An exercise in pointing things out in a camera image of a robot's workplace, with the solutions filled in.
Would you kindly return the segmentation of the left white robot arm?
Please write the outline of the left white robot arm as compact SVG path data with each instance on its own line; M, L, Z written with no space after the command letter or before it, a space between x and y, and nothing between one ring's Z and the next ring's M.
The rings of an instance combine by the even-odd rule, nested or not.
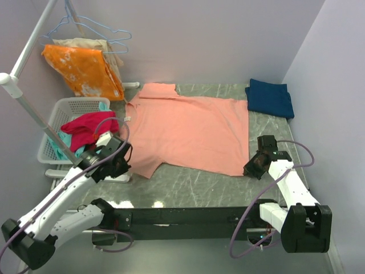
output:
M61 183L34 209L19 220L7 219L1 226L5 247L31 270L45 265L56 249L84 230L96 228L115 233L115 209L98 198L81 211L63 218L74 200L107 177L116 178L130 166L125 160L132 150L127 140L111 136L94 150L82 154Z

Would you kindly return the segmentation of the salmon pink t shirt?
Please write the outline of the salmon pink t shirt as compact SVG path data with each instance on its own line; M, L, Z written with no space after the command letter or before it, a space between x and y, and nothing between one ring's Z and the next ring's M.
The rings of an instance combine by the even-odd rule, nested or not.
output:
M145 84L125 117L133 151L131 172L151 178L163 163L241 176L249 161L245 100L182 96L173 84Z

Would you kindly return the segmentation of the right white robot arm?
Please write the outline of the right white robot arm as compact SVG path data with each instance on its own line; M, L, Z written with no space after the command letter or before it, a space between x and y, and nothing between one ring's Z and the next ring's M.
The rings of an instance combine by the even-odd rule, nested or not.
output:
M300 179L291 156L278 148L272 135L257 138L257 152L244 166L244 175L261 179L269 174L286 203L260 204L252 211L250 221L258 228L269 223L281 235L288 253L326 253L330 247L332 211L312 196Z

